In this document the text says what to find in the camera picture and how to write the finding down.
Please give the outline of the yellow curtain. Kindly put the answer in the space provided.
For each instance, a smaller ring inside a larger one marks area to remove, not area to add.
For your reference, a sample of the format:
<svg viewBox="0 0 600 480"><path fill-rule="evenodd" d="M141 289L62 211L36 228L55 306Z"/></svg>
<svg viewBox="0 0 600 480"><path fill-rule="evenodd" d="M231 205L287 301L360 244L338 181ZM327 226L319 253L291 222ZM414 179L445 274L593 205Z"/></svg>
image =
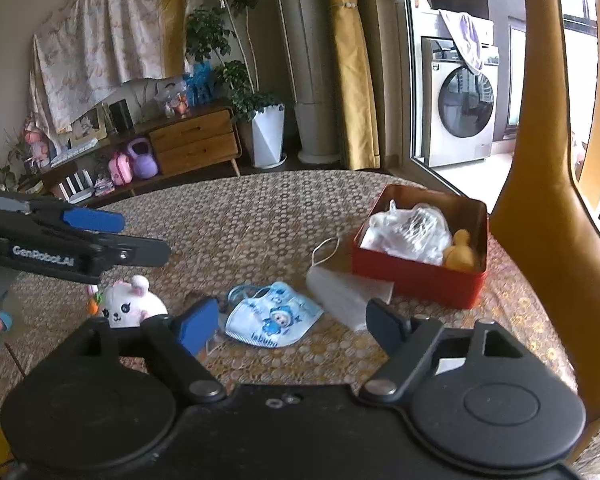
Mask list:
<svg viewBox="0 0 600 480"><path fill-rule="evenodd" d="M370 59L358 0L328 0L339 79L347 164L352 170L380 167Z"/></svg>

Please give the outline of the red tin box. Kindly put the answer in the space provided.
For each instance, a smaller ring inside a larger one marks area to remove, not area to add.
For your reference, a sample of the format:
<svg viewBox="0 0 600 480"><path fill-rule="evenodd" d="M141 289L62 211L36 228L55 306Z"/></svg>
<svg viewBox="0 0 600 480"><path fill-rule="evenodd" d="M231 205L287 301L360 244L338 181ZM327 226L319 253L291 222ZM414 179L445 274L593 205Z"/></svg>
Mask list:
<svg viewBox="0 0 600 480"><path fill-rule="evenodd" d="M405 260L364 249L361 242L366 225L362 224L352 240L352 272L393 283L394 292L399 296L432 301L456 310L475 307L486 282L489 239L486 204L465 196L393 183L384 187L370 212L384 212L391 202L401 209L410 209L419 203L435 206L441 210L451 231L467 230L470 246L479 258L478 270L472 273L451 270L445 266Z"/></svg>

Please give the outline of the white bunny plush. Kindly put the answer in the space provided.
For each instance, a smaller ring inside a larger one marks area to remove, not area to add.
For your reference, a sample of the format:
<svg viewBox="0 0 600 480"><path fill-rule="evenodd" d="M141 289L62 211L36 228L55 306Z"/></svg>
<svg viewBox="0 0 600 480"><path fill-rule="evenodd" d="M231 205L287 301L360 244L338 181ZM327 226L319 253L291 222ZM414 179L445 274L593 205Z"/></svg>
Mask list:
<svg viewBox="0 0 600 480"><path fill-rule="evenodd" d="M86 286L90 315L104 318L111 328L133 328L146 318L167 315L166 305L149 290L148 278L134 275L131 281L118 281L104 289Z"/></svg>

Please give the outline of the pink toy case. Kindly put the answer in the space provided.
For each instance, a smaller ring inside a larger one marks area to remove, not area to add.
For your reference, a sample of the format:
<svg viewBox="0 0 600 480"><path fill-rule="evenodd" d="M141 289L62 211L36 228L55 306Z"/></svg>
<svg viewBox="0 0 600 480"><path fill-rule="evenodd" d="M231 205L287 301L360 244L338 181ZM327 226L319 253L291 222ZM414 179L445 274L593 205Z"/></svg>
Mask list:
<svg viewBox="0 0 600 480"><path fill-rule="evenodd" d="M108 162L108 170L115 186L125 186L133 180L133 171L128 154L115 152Z"/></svg>

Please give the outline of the potted green plant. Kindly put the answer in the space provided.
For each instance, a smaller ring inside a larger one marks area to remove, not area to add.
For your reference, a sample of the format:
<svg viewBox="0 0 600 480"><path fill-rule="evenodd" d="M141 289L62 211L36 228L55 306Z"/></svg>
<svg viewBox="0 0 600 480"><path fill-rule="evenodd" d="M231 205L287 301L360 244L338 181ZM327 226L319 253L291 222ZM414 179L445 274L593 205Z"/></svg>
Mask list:
<svg viewBox="0 0 600 480"><path fill-rule="evenodd" d="M249 12L259 0L204 0L185 20L185 53L197 63L212 65L212 77L242 122L283 102L260 89L258 61L249 30Z"/></svg>

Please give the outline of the blue cartoon face mask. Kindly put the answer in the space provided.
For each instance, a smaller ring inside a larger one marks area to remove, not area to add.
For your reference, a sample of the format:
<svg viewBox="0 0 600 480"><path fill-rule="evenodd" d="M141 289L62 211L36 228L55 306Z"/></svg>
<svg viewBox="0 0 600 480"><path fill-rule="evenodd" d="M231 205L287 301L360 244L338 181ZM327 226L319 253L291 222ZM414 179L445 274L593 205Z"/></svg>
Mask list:
<svg viewBox="0 0 600 480"><path fill-rule="evenodd" d="M226 297L224 334L268 349L295 344L323 315L323 309L284 282L239 285Z"/></svg>

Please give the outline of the black speaker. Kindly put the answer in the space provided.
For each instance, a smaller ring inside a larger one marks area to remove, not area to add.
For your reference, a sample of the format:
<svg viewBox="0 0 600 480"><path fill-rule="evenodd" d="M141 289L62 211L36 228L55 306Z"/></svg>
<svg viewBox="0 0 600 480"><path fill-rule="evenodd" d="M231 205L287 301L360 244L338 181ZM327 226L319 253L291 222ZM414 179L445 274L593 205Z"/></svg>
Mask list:
<svg viewBox="0 0 600 480"><path fill-rule="evenodd" d="M111 103L109 105L109 111L114 128L118 133L124 133L133 128L134 122L129 110L129 105L125 99Z"/></svg>

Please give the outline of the white face mask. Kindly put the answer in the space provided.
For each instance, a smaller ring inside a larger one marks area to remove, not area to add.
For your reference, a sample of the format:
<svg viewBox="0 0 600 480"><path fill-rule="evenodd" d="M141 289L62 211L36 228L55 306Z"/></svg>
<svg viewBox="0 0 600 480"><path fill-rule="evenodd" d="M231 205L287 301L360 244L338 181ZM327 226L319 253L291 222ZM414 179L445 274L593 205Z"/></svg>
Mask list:
<svg viewBox="0 0 600 480"><path fill-rule="evenodd" d="M311 297L333 318L352 332L366 329L366 308L372 299L390 302L394 284L334 270L340 237L326 238L313 248L306 271L306 287Z"/></svg>

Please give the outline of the white cloth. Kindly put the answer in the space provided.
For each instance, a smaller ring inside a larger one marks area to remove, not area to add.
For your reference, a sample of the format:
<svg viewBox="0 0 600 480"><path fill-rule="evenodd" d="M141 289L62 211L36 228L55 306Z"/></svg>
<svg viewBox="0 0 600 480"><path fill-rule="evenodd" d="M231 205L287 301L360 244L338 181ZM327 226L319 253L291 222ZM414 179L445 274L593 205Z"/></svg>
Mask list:
<svg viewBox="0 0 600 480"><path fill-rule="evenodd" d="M441 266L452 234L442 212L419 203L401 209L390 200L386 211L372 214L366 222L360 246L373 252Z"/></svg>

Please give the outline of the picture frame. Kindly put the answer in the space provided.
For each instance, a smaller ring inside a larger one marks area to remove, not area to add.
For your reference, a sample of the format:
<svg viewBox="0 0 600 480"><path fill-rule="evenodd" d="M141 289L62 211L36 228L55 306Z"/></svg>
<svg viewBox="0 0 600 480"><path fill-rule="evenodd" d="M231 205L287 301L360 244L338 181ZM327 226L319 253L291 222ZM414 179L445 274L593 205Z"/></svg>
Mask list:
<svg viewBox="0 0 600 480"><path fill-rule="evenodd" d="M71 125L70 142L77 146L95 139L100 141L107 136L104 110L95 106Z"/></svg>

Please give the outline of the wooden drawer cabinet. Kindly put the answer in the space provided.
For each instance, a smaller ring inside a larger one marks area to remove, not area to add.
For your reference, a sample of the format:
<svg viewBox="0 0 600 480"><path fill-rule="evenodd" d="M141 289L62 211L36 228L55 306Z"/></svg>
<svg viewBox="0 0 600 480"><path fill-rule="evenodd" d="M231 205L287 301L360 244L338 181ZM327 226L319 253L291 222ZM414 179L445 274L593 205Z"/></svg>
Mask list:
<svg viewBox="0 0 600 480"><path fill-rule="evenodd" d="M114 181L114 188L84 200L87 206L100 206L222 162L240 174L240 156L234 110L227 99L218 99L194 106L182 116L141 122L108 136L79 156L27 178L20 190L66 198L85 188L88 181L95 181L102 169Z"/></svg>

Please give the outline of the yellow duck plush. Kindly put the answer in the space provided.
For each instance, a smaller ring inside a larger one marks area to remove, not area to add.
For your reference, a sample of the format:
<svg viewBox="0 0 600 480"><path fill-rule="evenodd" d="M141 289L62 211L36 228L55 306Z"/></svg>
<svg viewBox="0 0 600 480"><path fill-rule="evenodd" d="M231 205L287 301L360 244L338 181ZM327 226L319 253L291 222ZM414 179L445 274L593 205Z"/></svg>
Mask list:
<svg viewBox="0 0 600 480"><path fill-rule="evenodd" d="M470 246L470 234L465 229L456 231L452 244L443 252L443 265L451 270L460 272L478 272L480 260Z"/></svg>

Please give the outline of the standing air conditioner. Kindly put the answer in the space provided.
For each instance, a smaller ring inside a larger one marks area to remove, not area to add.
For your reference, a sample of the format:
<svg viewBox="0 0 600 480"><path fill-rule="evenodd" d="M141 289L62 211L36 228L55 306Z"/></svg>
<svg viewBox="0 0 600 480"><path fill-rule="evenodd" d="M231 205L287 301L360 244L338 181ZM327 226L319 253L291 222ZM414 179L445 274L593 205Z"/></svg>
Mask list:
<svg viewBox="0 0 600 480"><path fill-rule="evenodd" d="M338 162L327 0L277 0L301 141L308 165Z"/></svg>

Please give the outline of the purple kettlebell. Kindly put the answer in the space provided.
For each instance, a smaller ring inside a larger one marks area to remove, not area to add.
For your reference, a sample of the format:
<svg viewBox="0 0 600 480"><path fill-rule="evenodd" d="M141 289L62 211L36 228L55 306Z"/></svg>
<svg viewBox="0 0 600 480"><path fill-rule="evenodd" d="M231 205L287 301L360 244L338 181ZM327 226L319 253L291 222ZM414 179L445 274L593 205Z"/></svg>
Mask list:
<svg viewBox="0 0 600 480"><path fill-rule="evenodd" d="M126 147L126 151L131 159L134 177L140 180L147 180L158 174L158 164L147 138L132 140Z"/></svg>

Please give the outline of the white washing machine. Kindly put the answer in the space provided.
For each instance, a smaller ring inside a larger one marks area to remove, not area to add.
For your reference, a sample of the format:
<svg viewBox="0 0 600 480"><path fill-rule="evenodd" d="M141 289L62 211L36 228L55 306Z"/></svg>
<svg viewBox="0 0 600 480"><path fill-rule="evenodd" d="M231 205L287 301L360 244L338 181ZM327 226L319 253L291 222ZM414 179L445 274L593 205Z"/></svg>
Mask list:
<svg viewBox="0 0 600 480"><path fill-rule="evenodd" d="M482 45L483 69L475 75L458 53L439 11L415 11L424 106L420 154L431 168L491 155L500 66L491 21L471 15Z"/></svg>

